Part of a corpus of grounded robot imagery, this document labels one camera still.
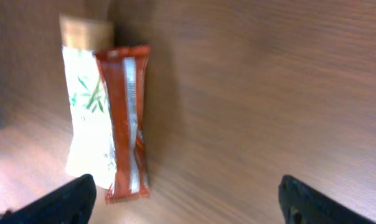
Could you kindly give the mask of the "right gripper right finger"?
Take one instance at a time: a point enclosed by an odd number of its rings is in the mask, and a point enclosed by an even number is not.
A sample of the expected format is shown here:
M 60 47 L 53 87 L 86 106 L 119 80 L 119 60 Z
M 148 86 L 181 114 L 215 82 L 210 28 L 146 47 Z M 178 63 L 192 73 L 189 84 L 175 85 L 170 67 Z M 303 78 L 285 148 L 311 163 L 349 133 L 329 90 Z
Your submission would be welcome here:
M 376 224 L 292 175 L 284 175 L 278 201 L 286 224 Z

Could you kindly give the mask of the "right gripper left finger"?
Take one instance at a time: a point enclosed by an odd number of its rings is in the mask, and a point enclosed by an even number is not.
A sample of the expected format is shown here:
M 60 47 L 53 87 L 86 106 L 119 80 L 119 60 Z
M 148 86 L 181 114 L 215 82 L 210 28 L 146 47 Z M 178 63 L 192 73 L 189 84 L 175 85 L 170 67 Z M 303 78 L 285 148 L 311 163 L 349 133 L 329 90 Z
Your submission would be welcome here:
M 0 224 L 86 224 L 95 200 L 93 177 L 84 174 L 19 210 L 0 214 Z

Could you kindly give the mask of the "white floral cream tube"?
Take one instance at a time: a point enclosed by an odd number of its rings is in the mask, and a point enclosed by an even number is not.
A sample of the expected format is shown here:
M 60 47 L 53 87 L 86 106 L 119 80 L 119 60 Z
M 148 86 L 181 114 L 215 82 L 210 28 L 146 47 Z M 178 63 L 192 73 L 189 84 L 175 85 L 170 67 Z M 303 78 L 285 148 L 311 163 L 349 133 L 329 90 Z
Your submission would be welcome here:
M 73 138 L 65 171 L 93 176 L 107 189 L 115 175 L 113 133 L 108 98 L 95 53 L 114 47 L 111 22 L 61 15 L 60 32 Z

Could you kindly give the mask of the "orange red snack bar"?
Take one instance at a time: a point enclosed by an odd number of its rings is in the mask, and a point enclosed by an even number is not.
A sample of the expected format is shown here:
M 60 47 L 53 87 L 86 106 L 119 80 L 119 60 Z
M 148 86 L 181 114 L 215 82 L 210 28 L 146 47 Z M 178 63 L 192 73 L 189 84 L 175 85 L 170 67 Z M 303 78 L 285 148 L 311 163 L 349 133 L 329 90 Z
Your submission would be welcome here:
M 143 138 L 145 74 L 150 47 L 118 47 L 95 54 L 109 104 L 115 147 L 115 177 L 106 203 L 119 203 L 150 194 Z

